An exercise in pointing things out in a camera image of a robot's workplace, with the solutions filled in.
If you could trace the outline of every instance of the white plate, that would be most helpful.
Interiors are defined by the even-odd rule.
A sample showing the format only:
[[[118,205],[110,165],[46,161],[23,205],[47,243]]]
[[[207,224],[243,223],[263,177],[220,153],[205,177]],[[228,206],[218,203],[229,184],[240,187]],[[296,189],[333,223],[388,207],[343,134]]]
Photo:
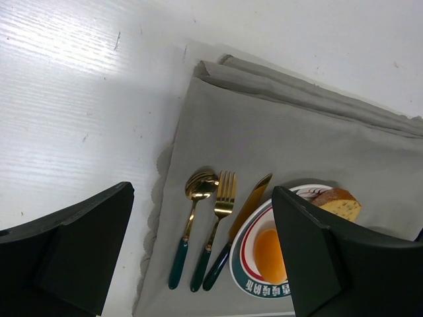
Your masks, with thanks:
[[[304,199],[311,200],[327,190],[330,186],[309,184],[290,190]],[[276,299],[291,294],[288,281],[281,285],[266,282],[257,270],[253,257],[254,241],[257,235],[270,228],[275,228],[272,200],[261,205],[239,229],[229,255],[232,278],[244,292],[260,298]]]

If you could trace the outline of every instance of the gold spoon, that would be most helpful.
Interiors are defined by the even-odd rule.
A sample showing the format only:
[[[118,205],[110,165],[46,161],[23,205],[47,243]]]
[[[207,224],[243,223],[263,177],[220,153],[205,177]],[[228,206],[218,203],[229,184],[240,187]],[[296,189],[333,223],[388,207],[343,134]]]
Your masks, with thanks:
[[[179,242],[178,250],[176,251],[176,256],[173,260],[168,283],[170,289],[175,289],[178,287],[180,276],[182,275],[197,202],[205,198],[209,198],[211,195],[213,195],[218,185],[219,178],[212,170],[200,172],[191,176],[185,185],[185,195],[189,200],[192,200],[191,215],[188,223],[186,224],[184,235]]]

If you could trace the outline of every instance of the fork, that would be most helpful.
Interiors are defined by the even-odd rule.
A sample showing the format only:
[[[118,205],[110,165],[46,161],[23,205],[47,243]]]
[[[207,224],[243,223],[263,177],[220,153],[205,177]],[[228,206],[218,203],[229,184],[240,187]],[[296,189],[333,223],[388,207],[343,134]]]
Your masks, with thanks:
[[[219,226],[220,220],[232,213],[236,191],[237,176],[235,173],[222,171],[219,177],[219,187],[217,187],[217,197],[214,206],[214,213],[217,217],[217,221],[215,222],[213,231],[210,234],[206,247],[204,248],[200,259],[198,260],[194,275],[192,276],[190,286],[192,292],[198,291],[201,284],[203,283],[204,274],[206,273],[207,265],[209,263],[217,227]]]

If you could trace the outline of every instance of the butter knife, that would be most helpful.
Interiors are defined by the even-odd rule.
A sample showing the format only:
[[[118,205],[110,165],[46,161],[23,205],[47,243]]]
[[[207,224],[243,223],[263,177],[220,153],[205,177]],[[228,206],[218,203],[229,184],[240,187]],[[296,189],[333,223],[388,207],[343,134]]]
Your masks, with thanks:
[[[272,174],[269,174],[257,183],[256,187],[254,187],[247,201],[244,203],[243,207],[239,211],[235,222],[232,224],[232,227],[228,232],[229,239],[227,244],[223,247],[210,271],[207,273],[206,278],[204,279],[203,290],[209,291],[210,289],[212,289],[214,283],[219,277],[221,270],[223,269],[223,266],[225,266],[226,261],[229,258],[229,253],[231,251],[232,243],[235,239],[235,236],[237,235],[239,229],[242,227],[244,222],[248,219],[248,217],[250,217],[250,215],[257,209],[258,204],[260,203],[260,199],[264,191],[266,190],[267,185],[269,184],[272,176]]]

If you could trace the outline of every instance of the dark green handle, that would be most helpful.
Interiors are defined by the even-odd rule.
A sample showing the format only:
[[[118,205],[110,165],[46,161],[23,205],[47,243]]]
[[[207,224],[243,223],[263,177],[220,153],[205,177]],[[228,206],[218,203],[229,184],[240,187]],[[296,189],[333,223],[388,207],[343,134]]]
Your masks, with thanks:
[[[214,283],[216,282],[217,278],[223,267],[226,264],[227,259],[229,259],[229,253],[231,252],[232,243],[228,242],[220,252],[219,256],[217,257],[216,261],[214,261],[213,266],[211,267],[209,273],[207,273],[206,278],[203,282],[203,290],[209,291],[212,289]]]
[[[200,260],[197,263],[196,271],[192,276],[191,280],[191,291],[196,292],[200,289],[201,284],[203,283],[204,274],[206,274],[207,265],[209,263],[211,251],[204,249]]]
[[[188,241],[185,241],[183,238],[180,239],[178,250],[176,251],[176,256],[173,260],[171,274],[169,275],[169,288],[175,289],[178,287],[180,276],[182,275],[182,270],[184,269],[184,263],[186,258],[186,253],[188,251]]]

